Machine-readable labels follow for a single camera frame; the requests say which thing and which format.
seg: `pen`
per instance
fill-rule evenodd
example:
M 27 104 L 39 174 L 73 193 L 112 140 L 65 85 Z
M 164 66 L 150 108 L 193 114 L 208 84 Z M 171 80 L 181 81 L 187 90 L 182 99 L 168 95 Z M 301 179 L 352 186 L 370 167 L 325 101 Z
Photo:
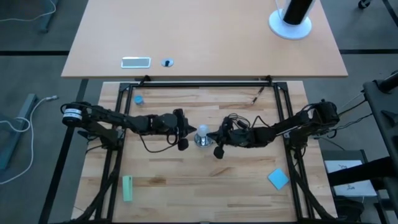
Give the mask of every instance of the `pen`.
M 259 96 L 261 95 L 262 91 L 264 90 L 264 86 L 261 87 L 260 91 L 257 93 L 257 96 L 254 98 L 254 100 L 251 102 L 251 104 L 253 105 L 257 99 L 259 98 Z

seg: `table leg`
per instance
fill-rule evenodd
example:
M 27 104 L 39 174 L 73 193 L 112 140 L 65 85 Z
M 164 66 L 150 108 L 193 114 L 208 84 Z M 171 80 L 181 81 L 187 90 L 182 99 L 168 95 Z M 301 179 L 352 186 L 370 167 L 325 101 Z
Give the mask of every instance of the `table leg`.
M 44 11 L 45 12 L 52 12 L 54 9 L 54 6 L 51 4 L 50 1 L 52 1 L 55 5 L 57 5 L 58 0 L 43 0 L 44 1 Z M 43 16 L 41 23 L 40 23 L 40 32 L 43 34 L 46 34 L 49 32 L 49 23 L 52 18 L 54 13 L 51 13 L 49 15 Z

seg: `wooden table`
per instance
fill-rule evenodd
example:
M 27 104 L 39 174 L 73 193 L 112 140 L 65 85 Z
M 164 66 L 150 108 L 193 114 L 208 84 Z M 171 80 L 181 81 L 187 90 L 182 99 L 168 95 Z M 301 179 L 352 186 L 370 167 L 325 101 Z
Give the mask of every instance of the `wooden table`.
M 319 0 L 303 40 L 270 30 L 275 10 L 274 0 L 88 1 L 62 77 L 348 75 Z M 123 57 L 151 57 L 151 67 L 121 69 Z M 161 66 L 165 58 L 174 65 Z
M 303 83 L 288 84 L 292 107 L 297 112 L 307 104 Z M 118 88 L 119 83 L 104 83 L 99 105 L 113 110 Z M 182 108 L 192 126 L 208 124 L 212 131 L 217 130 L 230 113 L 237 113 L 251 122 L 257 115 L 269 124 L 278 122 L 273 89 L 265 88 L 251 106 L 257 91 L 258 88 L 252 87 L 140 88 L 133 94 L 142 95 L 145 105 L 132 104 L 130 115 L 171 113 L 173 109 Z M 119 184 L 113 222 L 296 220 L 290 184 L 278 191 L 267 179 L 276 168 L 289 174 L 281 137 L 265 148 L 225 146 L 224 159 L 218 160 L 213 156 L 214 145 L 201 149 L 193 142 L 193 136 L 187 137 L 190 146 L 183 152 L 174 147 L 151 154 L 136 134 L 127 132 L 120 175 L 133 176 L 133 202 L 123 202 Z M 167 145 L 162 136 L 146 136 L 145 141 L 152 150 Z M 92 142 L 89 147 L 99 144 Z M 105 154 L 104 149 L 95 149 L 86 155 L 73 218 L 81 214 L 79 209 L 84 210 L 99 191 Z M 318 141 L 308 142 L 304 162 L 310 190 L 326 210 L 336 216 Z M 302 196 L 301 200 L 306 214 Z

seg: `white card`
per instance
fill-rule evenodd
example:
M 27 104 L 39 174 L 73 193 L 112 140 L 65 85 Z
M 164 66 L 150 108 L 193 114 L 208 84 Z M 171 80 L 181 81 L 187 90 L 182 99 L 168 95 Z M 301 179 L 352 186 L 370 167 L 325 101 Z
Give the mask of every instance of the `white card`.
M 328 173 L 351 168 L 361 165 L 360 160 L 355 161 L 325 161 L 326 170 Z M 376 196 L 372 183 L 370 180 L 359 181 L 350 184 L 343 184 L 333 187 L 336 195 L 347 197 L 371 197 Z

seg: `cable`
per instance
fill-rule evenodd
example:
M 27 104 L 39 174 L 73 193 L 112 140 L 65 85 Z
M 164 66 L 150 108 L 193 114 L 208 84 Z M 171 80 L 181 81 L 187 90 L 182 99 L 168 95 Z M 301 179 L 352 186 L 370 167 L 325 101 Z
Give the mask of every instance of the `cable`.
M 162 149 L 162 150 L 159 150 L 159 151 L 151 151 L 151 150 L 149 150 L 149 149 L 147 148 L 147 145 L 145 144 L 144 139 L 142 138 L 142 136 L 141 136 L 140 134 L 139 134 L 139 137 L 141 138 L 141 141 L 142 141 L 142 143 L 143 143 L 145 149 L 146 149 L 148 152 L 150 152 L 150 153 L 163 152 L 163 151 L 166 151 L 166 150 L 170 149 L 171 147 L 177 145 L 177 144 L 173 144 L 173 145 L 171 145 L 171 146 L 169 146 L 169 147 L 166 147 L 166 148 L 164 148 L 164 149 Z
M 232 122 L 238 127 L 239 129 L 246 129 L 250 127 L 250 121 L 247 118 L 239 116 L 236 113 L 231 113 L 228 115 L 228 118 L 232 120 Z
M 120 135 L 120 137 L 119 137 L 118 140 L 121 140 L 125 135 L 126 135 L 126 129 L 123 131 L 122 135 Z M 94 141 L 94 140 L 97 139 L 97 138 L 99 138 L 99 137 L 95 137 L 95 138 L 89 139 L 89 140 L 87 141 L 87 144 L 88 144 L 89 142 L 91 142 L 91 141 Z M 103 147 L 103 146 L 105 146 L 105 144 L 101 144 L 101 145 L 99 145 L 99 146 L 91 147 L 91 148 L 89 148 L 89 149 L 86 150 L 86 154 L 87 154 L 88 152 L 90 152 L 91 150 L 94 150 L 94 149 L 97 149 L 97 148 Z
M 10 182 L 10 181 L 12 181 L 12 180 L 15 180 L 16 178 L 18 178 L 18 177 L 22 176 L 23 174 L 25 174 L 25 173 L 30 169 L 30 167 L 32 167 L 32 164 L 33 164 L 33 157 L 34 157 L 34 153 L 33 153 L 33 152 L 34 152 L 34 150 L 33 150 L 34 130 L 33 130 L 33 122 L 32 122 L 33 113 L 35 112 L 36 108 L 39 107 L 40 104 L 41 104 L 43 101 L 51 101 L 51 100 L 56 100 L 56 99 L 58 99 L 58 96 L 51 96 L 51 97 L 43 98 L 43 99 L 41 99 L 41 100 L 36 104 L 36 106 L 33 107 L 32 112 L 30 113 L 30 117 L 29 117 L 29 121 L 30 121 L 30 131 L 31 131 L 31 133 L 32 133 L 32 139 L 30 140 L 30 154 L 31 154 L 32 156 L 30 157 L 29 166 L 28 166 L 24 171 L 22 171 L 20 174 L 16 175 L 15 177 L 10 178 L 10 179 L 8 179 L 8 180 L 6 180 L 6 181 L 0 182 L 0 185 L 6 184 L 6 183 L 8 183 L 8 182 Z
M 345 103 L 340 109 L 342 110 L 345 106 L 347 106 L 349 103 L 351 103 L 353 100 L 357 99 L 358 97 L 360 97 L 361 95 L 363 95 L 363 93 L 359 93 L 358 95 L 356 95 L 354 98 L 350 99 L 347 103 Z
M 87 154 L 87 152 L 90 152 L 91 150 L 94 150 L 94 149 L 97 149 L 97 148 L 99 148 L 99 147 L 103 147 L 104 146 L 104 144 L 102 144 L 102 145 L 99 145 L 99 146 L 94 146 L 94 147 L 91 147 L 91 148 L 89 148 L 89 149 L 87 149 L 86 150 L 86 154 Z
M 327 139 L 327 138 L 324 138 L 324 137 L 315 137 L 314 139 L 323 139 L 323 140 L 328 141 L 329 143 L 334 144 L 335 146 L 339 147 L 341 150 L 346 151 L 346 150 L 345 150 L 343 147 L 341 147 L 339 144 L 337 144 L 337 143 L 335 143 L 335 142 L 333 142 L 333 141 L 331 141 L 331 140 L 329 140 L 329 139 Z
M 343 114 L 345 114 L 345 113 L 347 113 L 347 112 L 349 112 L 349 111 L 351 111 L 351 110 L 353 110 L 353 109 L 355 109 L 355 108 L 361 106 L 361 104 L 363 104 L 365 101 L 366 101 L 366 100 L 363 100 L 362 102 L 360 102 L 360 103 L 358 103 L 357 105 L 351 107 L 350 109 L 344 110 L 343 112 L 339 113 L 338 116 L 340 117 L 341 115 L 343 115 Z
M 57 7 L 55 6 L 55 4 L 54 4 L 54 2 L 53 2 L 52 0 L 49 0 L 49 1 L 51 2 L 51 4 L 52 4 L 52 5 L 53 5 L 53 7 L 54 7 L 54 10 L 53 10 L 53 11 L 51 11 L 51 12 L 46 12 L 46 13 L 44 13 L 44 14 L 38 15 L 38 16 L 36 16 L 36 17 L 35 17 L 35 18 L 33 18 L 33 19 L 17 19 L 17 18 L 9 18 L 9 19 L 0 19 L 0 22 L 7 22 L 7 21 L 32 22 L 32 21 L 35 21 L 36 19 L 38 19 L 38 18 L 40 18 L 40 17 L 43 17 L 43 16 L 46 16 L 46 15 L 53 14 L 53 13 L 55 13 L 55 11 L 57 11 Z
M 267 126 L 268 128 L 270 128 L 270 126 L 269 126 L 267 123 L 265 123 L 265 122 L 261 119 L 260 116 L 256 116 L 256 118 L 254 119 L 253 125 L 251 126 L 252 128 L 254 127 L 254 125 L 255 125 L 257 119 L 260 119 L 260 121 L 261 121 L 265 126 Z
M 173 144 L 177 143 L 177 141 L 178 141 L 178 135 L 177 134 L 174 135 L 174 142 L 173 143 L 170 142 L 169 137 L 170 137 L 170 135 L 168 134 L 167 137 L 166 137 L 166 141 L 167 141 L 168 144 L 173 145 Z
M 78 207 L 76 207 L 76 206 L 73 206 L 73 208 L 75 208 L 75 209 L 77 209 L 77 210 L 80 210 L 80 211 L 82 211 L 82 212 L 85 212 L 83 209 L 81 209 L 81 208 L 78 208 Z
M 303 154 L 301 154 L 301 158 L 304 157 L 306 151 L 307 151 L 307 147 L 304 147 Z M 296 161 L 296 163 L 294 164 L 294 167 L 299 163 L 299 159 L 297 158 L 296 160 L 297 160 L 297 161 Z
M 21 119 L 21 120 L 25 121 L 27 123 L 27 128 L 25 128 L 23 130 L 18 130 L 9 121 L 0 121 L 0 124 L 1 123 L 6 123 L 6 124 L 8 124 L 11 127 L 12 130 L 14 130 L 15 132 L 18 132 L 18 133 L 24 133 L 25 131 L 29 130 L 30 121 L 28 119 L 23 118 L 23 117 L 16 117 L 15 119 Z
M 326 132 L 326 133 L 324 133 L 324 134 L 327 134 L 327 133 L 330 133 L 330 132 L 335 132 L 332 136 L 328 136 L 328 138 L 330 138 L 330 139 L 331 139 L 331 138 L 334 138 L 334 137 L 336 137 L 337 131 L 338 131 L 338 130 L 342 130 L 342 129 L 348 128 L 348 127 L 350 127 L 351 125 L 356 124 L 356 123 L 359 123 L 359 122 L 361 122 L 363 119 L 365 119 L 365 118 L 367 118 L 367 117 L 370 117 L 370 116 L 372 116 L 372 115 L 373 115 L 373 114 L 370 113 L 370 114 L 368 114 L 368 115 L 366 115 L 366 116 L 363 116 L 362 118 L 357 119 L 356 121 L 350 121 L 350 122 L 346 123 L 345 125 L 338 126 L 337 128 L 331 129 L 331 130 L 329 130 L 328 132 Z
M 317 103 L 309 103 L 307 105 L 305 105 L 299 112 L 302 112 L 304 109 L 306 109 L 307 107 L 310 107 L 307 111 L 309 111 L 310 109 L 312 109 L 313 105 L 316 105 Z

